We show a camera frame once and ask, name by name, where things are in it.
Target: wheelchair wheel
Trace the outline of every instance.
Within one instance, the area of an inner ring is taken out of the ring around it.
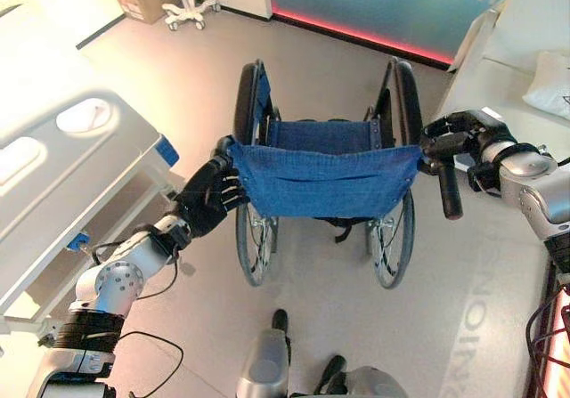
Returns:
[[[237,208],[238,258],[246,280],[253,287],[263,284],[271,256],[276,252],[277,225],[277,217],[264,218],[251,204]]]
[[[402,201],[381,219],[367,224],[368,249],[380,285],[395,288],[410,262],[415,231],[413,197],[408,191]]]

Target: wheelchair frame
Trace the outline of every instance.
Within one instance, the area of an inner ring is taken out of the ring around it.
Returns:
[[[246,64],[241,72],[238,99],[233,122],[233,137],[247,144],[267,145],[271,120],[281,120],[279,110],[273,106],[271,96],[263,107],[261,120],[255,115],[259,79],[265,72],[260,60]],[[395,81],[395,97],[388,88]],[[411,66],[406,61],[394,57],[387,65],[379,96],[374,106],[370,106],[364,120],[377,118],[380,123],[381,149],[395,146],[392,104],[395,102],[400,124],[402,145],[419,144],[422,120],[419,110],[418,92]],[[366,248],[374,261],[377,280],[384,288],[395,288],[403,278],[411,259],[415,232],[415,211],[411,190],[408,190],[395,210],[401,207],[396,219],[390,217],[394,210],[382,218],[366,222]],[[236,213],[236,241],[238,258],[246,280],[251,286],[263,283],[269,268],[271,256],[277,250],[278,217],[264,218],[251,204],[238,207]],[[256,239],[254,229],[259,230]],[[396,266],[391,266],[392,242],[395,235],[402,232],[402,249],[399,251]],[[248,235],[256,244],[257,254],[254,263],[250,261]]]

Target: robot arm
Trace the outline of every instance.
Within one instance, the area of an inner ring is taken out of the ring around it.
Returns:
[[[558,280],[570,284],[570,166],[562,167],[544,150],[519,143],[492,110],[468,110],[440,118],[423,129],[421,146],[428,174],[439,174],[448,218],[461,217],[453,156],[468,153],[473,191],[495,189],[524,214],[545,243],[558,268]]]
[[[156,224],[137,228],[104,263],[87,270],[76,286],[77,299],[28,390],[28,398],[112,398],[112,387],[96,383],[110,375],[113,350],[133,302],[146,281],[178,250],[212,231],[227,212],[247,201],[223,139],[209,160],[175,197]]]

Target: floor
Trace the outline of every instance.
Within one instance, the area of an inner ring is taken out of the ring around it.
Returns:
[[[189,178],[218,137],[232,131],[240,69],[261,58],[272,98],[287,119],[359,120],[377,96],[389,56],[278,22],[229,12],[207,28],[170,32],[123,20],[82,53],[181,154],[173,172]],[[450,77],[413,64],[424,120]],[[538,305],[545,253],[525,219],[468,190],[464,217],[444,219],[437,180],[413,185],[417,231],[402,285],[381,288],[356,228],[337,245],[332,226],[281,219],[279,254],[261,288],[242,277],[231,213],[183,252],[182,274],[165,295],[136,303],[126,330],[164,336],[185,351],[183,366],[153,396],[231,398],[249,343],[287,309],[293,347],[290,391],[308,392],[334,353],[349,369],[373,365],[410,397],[520,397],[526,376],[524,327]],[[150,290],[166,285],[165,269]],[[177,351],[130,337],[117,348],[108,383],[146,394],[175,366]]]

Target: cable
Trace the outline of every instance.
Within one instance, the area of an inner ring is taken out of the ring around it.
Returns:
[[[559,167],[563,167],[563,166],[566,165],[566,164],[570,164],[570,157],[569,157],[569,158],[566,158],[566,159],[564,159],[564,160],[561,160],[560,162],[558,162],[558,166],[559,166]]]
[[[531,317],[528,319],[528,322],[526,323],[526,329],[525,329],[526,347],[531,357],[531,363],[534,367],[534,376],[537,382],[536,387],[537,389],[540,388],[540,393],[543,398],[548,398],[548,396],[546,395],[546,392],[544,392],[544,387],[543,387],[544,383],[542,382],[542,376],[538,364],[538,359],[536,358],[536,354],[534,353],[533,340],[531,339],[531,329],[533,328],[534,321],[536,320],[536,318],[538,318],[538,315],[540,315],[542,312],[544,312],[547,308],[549,308],[552,305],[552,303],[557,299],[562,289],[563,287],[558,287],[557,290],[552,294],[552,296],[548,297],[546,301],[539,306],[539,308],[531,315]]]
[[[538,353],[538,356],[541,357],[541,359],[546,359],[549,361],[554,362],[555,364],[561,365],[562,367],[566,367],[567,369],[570,369],[570,363],[568,362],[564,362],[561,360],[557,360],[556,358],[552,358],[550,355],[548,355],[547,353]]]
[[[536,345],[538,345],[540,342],[546,340],[547,338],[552,337],[552,336],[556,336],[557,334],[565,333],[565,332],[566,332],[566,329],[556,329],[554,331],[551,331],[550,333],[546,333],[540,337],[537,337],[535,340],[533,340],[533,346],[534,346],[534,348],[536,348]]]
[[[93,259],[94,263],[97,265],[101,264],[101,260],[99,260],[99,256],[97,255],[98,250],[100,250],[101,248],[118,247],[123,242],[125,242],[125,241],[124,240],[116,240],[115,242],[108,242],[105,244],[95,245],[93,248],[91,248],[91,258]]]
[[[170,281],[170,283],[164,287],[162,290],[160,290],[157,293],[152,293],[149,294],[148,296],[140,296],[137,298],[137,300],[144,300],[145,298],[151,298],[151,297],[156,297],[161,295],[162,293],[166,293],[167,291],[169,291],[173,285],[175,285],[176,279],[178,278],[178,247],[174,247],[173,249],[173,257],[175,258],[175,276],[172,278],[172,280]]]
[[[184,350],[182,349],[182,347],[180,347],[179,345],[177,345],[176,343],[171,342],[170,340],[167,340],[163,337],[159,337],[159,336],[155,336],[153,334],[150,333],[145,333],[143,331],[131,331],[129,333],[126,333],[125,335],[121,336],[118,338],[118,340],[122,340],[125,337],[129,337],[133,334],[139,334],[141,336],[146,336],[146,337],[151,337],[154,338],[156,340],[160,340],[161,342],[167,343],[173,347],[175,347],[176,349],[178,349],[178,351],[180,352],[180,360],[178,361],[178,363],[176,364],[176,367],[174,370],[172,370],[172,372],[167,376],[167,378],[165,378],[162,383],[160,383],[160,385],[158,385],[157,387],[155,387],[154,389],[152,389],[150,392],[148,392],[146,395],[143,396],[137,396],[134,394],[133,391],[129,391],[128,396],[129,398],[148,398],[149,396],[151,396],[152,394],[154,394],[155,392],[157,392],[162,386],[164,386],[164,384],[170,380],[170,378],[178,371],[178,369],[180,368],[180,366],[182,365],[182,361],[184,359]]]

